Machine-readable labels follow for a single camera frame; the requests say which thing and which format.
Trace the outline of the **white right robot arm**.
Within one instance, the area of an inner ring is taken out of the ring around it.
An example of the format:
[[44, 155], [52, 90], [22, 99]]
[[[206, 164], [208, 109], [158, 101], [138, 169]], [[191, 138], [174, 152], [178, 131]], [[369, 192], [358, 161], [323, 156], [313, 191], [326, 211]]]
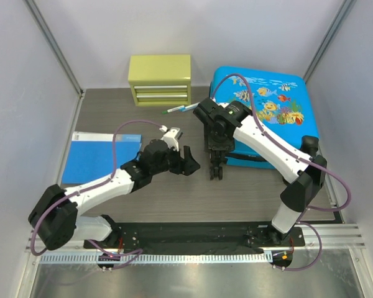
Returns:
[[320, 155], [292, 147], [257, 118], [255, 112], [238, 101], [223, 107], [210, 98], [193, 111], [204, 125], [205, 150], [210, 154], [210, 178], [223, 178], [222, 164], [227, 154], [241, 142], [270, 163], [288, 183], [280, 195], [281, 204], [266, 231], [265, 240], [283, 245], [308, 204], [322, 188], [327, 161]]

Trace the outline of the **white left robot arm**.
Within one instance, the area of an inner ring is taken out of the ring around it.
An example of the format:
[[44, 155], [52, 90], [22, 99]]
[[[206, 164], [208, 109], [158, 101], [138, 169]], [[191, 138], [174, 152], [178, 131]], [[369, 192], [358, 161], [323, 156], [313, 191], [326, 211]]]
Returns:
[[163, 140], [152, 140], [133, 160], [107, 176], [68, 189], [49, 186], [28, 217], [33, 228], [30, 243], [39, 238], [50, 251], [70, 240], [92, 240], [113, 248], [121, 237], [118, 225], [108, 215], [86, 217], [87, 211], [147, 186], [156, 174], [168, 171], [189, 176], [199, 168], [190, 147], [180, 151]]

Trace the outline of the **blue white box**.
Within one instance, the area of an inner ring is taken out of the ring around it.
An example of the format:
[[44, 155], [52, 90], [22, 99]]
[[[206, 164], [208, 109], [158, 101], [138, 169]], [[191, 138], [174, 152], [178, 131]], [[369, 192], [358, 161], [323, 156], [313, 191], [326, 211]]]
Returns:
[[[63, 184], [84, 184], [113, 172], [113, 134], [74, 132]], [[134, 159], [142, 145], [139, 134], [116, 135], [116, 166]]]

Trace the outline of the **blue suitcase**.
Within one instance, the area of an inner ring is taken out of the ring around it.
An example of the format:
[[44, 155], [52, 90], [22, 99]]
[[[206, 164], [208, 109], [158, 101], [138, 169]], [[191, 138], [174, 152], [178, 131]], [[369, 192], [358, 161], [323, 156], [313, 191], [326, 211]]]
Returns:
[[[235, 74], [222, 81], [227, 75]], [[315, 115], [304, 80], [292, 74], [274, 73], [235, 66], [221, 66], [210, 85], [217, 103], [233, 101], [250, 107], [243, 75], [252, 91], [257, 117], [286, 142], [299, 149], [304, 136], [319, 138]]]

